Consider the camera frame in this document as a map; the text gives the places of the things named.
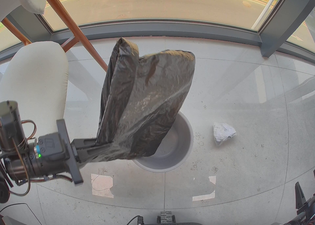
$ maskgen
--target white tape piece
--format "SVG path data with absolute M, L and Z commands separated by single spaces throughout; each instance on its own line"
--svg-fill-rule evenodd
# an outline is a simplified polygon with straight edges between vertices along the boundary
M 209 176 L 209 180 L 211 183 L 215 184 L 216 176 Z M 214 197 L 215 197 L 215 190 L 212 193 L 210 193 L 209 195 L 193 196 L 192 201 L 213 199 Z
M 213 199 L 215 197 L 215 190 L 210 193 L 209 195 L 203 195 L 203 196 L 193 196 L 192 201 L 196 200 L 205 200 L 205 199 Z
M 110 188 L 113 186 L 113 177 L 92 173 L 91 182 L 93 195 L 114 198 L 110 191 Z

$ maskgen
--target white pole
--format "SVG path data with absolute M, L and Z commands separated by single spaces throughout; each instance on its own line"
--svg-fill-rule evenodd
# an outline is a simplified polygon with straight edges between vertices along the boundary
M 259 15 L 259 17 L 257 18 L 257 20 L 255 21 L 255 23 L 252 26 L 252 29 L 255 29 L 255 27 L 261 22 L 262 18 L 266 15 L 270 5 L 272 4 L 273 0 L 269 0 L 268 3 L 266 4 L 264 10 L 262 11 L 262 13 Z

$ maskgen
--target bucket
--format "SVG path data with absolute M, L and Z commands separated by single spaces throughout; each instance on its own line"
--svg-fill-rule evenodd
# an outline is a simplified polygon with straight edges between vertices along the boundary
M 192 127 L 181 112 L 154 155 L 133 161 L 151 172 L 167 172 L 179 167 L 189 156 L 194 141 Z

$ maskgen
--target chair seat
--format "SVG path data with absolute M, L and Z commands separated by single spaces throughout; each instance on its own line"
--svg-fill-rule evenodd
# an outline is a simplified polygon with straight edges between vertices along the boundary
M 68 85 L 68 60 L 55 42 L 34 42 L 22 47 L 10 61 L 0 81 L 0 102 L 18 102 L 22 120 L 37 125 L 36 137 L 56 132 L 62 119 Z M 28 137 L 32 124 L 23 125 Z

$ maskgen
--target gray metal frame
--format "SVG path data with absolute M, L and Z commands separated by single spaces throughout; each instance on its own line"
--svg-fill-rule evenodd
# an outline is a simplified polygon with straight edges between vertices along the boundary
M 265 57 L 280 51 L 315 63 L 315 53 L 286 42 L 314 7 L 315 0 L 279 0 L 258 32 L 207 22 L 167 19 L 123 20 L 82 26 L 81 29 L 89 40 L 131 36 L 214 39 L 259 46 Z M 8 19 L 31 41 L 62 44 L 72 36 L 69 30 L 53 32 L 40 15 L 31 14 L 21 6 L 12 11 Z M 1 51 L 0 61 L 12 57 L 21 47 L 18 44 Z

